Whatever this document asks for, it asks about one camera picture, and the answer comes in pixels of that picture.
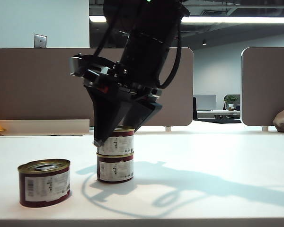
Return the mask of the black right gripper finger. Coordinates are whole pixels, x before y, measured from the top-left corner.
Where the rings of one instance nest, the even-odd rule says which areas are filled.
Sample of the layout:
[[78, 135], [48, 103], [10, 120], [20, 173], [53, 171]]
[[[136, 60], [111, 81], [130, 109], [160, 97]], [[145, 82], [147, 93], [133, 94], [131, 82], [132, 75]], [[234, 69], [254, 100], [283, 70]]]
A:
[[161, 109], [162, 105], [157, 103], [157, 98], [145, 96], [133, 102], [132, 107], [124, 117], [123, 125], [137, 131]]
[[101, 147], [131, 107], [128, 92], [109, 88], [105, 92], [95, 86], [85, 87], [94, 110], [94, 145]]

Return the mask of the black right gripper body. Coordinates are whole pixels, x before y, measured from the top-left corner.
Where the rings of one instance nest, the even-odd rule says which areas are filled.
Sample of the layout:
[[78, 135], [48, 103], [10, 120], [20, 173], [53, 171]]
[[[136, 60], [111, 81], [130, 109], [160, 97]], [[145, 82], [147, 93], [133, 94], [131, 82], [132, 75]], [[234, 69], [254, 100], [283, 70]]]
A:
[[85, 69], [83, 78], [92, 101], [156, 101], [162, 93], [160, 89], [126, 82], [111, 68]]

